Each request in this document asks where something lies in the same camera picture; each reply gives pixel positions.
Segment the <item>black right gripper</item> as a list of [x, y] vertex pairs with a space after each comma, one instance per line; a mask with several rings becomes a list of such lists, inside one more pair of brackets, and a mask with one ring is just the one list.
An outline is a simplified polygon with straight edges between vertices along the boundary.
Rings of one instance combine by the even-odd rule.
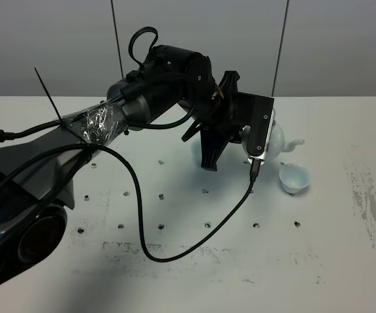
[[194, 114], [194, 122], [181, 137], [183, 142], [200, 134], [201, 168], [217, 171], [217, 161], [228, 143], [241, 143], [240, 132], [243, 125], [232, 121], [234, 105], [232, 94], [238, 91], [237, 81], [240, 75], [236, 71], [226, 71], [208, 102], [213, 104], [210, 112], [205, 112], [206, 103], [202, 103], [200, 111]]

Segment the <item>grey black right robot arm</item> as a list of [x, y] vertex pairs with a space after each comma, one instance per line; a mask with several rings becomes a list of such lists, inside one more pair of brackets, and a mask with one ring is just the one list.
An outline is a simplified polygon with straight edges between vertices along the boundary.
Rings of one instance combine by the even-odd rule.
[[113, 84], [106, 100], [23, 132], [0, 130], [0, 142], [36, 132], [27, 143], [0, 148], [0, 285], [47, 258], [74, 207], [72, 179], [98, 153], [130, 130], [159, 129], [155, 120], [178, 104], [193, 124], [183, 135], [200, 134], [202, 167], [214, 170], [228, 143], [240, 142], [249, 125], [233, 103], [238, 74], [216, 82], [210, 59], [172, 46], [149, 49], [137, 70]]

